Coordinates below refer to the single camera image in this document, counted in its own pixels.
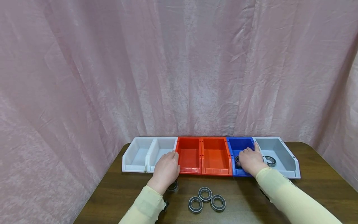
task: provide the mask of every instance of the red plastic bin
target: red plastic bin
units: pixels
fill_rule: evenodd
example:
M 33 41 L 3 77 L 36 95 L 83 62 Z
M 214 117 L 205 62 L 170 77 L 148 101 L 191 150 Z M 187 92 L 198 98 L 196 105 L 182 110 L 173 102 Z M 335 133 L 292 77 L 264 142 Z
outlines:
M 181 174 L 202 174 L 200 138 L 178 137 L 175 151 L 179 154 Z
M 202 137 L 202 174 L 232 176 L 232 160 L 225 137 Z

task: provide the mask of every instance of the hand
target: hand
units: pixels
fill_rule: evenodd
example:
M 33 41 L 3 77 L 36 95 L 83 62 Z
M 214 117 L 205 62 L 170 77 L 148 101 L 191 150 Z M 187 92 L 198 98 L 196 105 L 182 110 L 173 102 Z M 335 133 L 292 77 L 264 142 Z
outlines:
M 148 181 L 147 185 L 163 195 L 167 188 L 178 178 L 180 172 L 178 159 L 179 154 L 174 151 L 162 155 L 155 165 L 153 177 Z
M 239 161 L 241 167 L 246 172 L 251 174 L 253 177 L 256 177 L 260 170 L 269 166 L 263 162 L 262 154 L 258 148 L 257 142 L 255 142 L 254 145 L 255 151 L 252 151 L 252 149 L 247 147 L 239 153 Z

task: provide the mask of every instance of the brown table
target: brown table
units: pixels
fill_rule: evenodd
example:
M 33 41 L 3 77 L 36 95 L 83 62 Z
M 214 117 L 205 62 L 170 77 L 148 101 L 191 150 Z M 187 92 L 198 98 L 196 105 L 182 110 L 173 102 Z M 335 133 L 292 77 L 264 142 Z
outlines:
M 292 182 L 309 194 L 343 223 L 358 223 L 358 193 L 309 145 L 286 142 L 300 163 L 301 180 Z M 132 205 L 152 174 L 122 173 L 126 144 L 74 223 L 117 224 Z M 179 190 L 164 195 L 170 205 L 157 223 L 289 223 L 280 211 L 259 191 L 254 178 L 180 175 Z M 221 194 L 227 203 L 222 213 L 210 204 L 194 215 L 188 200 L 207 186 Z

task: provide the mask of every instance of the sleeve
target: sleeve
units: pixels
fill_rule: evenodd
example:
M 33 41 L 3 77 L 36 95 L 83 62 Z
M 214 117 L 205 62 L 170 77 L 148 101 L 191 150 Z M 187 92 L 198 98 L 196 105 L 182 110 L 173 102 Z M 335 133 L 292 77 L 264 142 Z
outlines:
M 292 224 L 341 223 L 277 170 L 264 168 L 256 175 L 256 180 L 271 203 L 282 211 Z
M 163 196 L 145 186 L 119 224 L 154 224 L 164 207 Z

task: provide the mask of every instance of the curtain fold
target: curtain fold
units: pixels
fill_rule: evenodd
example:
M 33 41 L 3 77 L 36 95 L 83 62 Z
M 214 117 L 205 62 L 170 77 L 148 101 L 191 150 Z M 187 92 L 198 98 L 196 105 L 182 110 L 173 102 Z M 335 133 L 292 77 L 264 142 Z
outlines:
M 334 0 L 0 2 L 0 222 L 72 223 L 140 135 L 301 141 L 358 189 L 357 11 Z

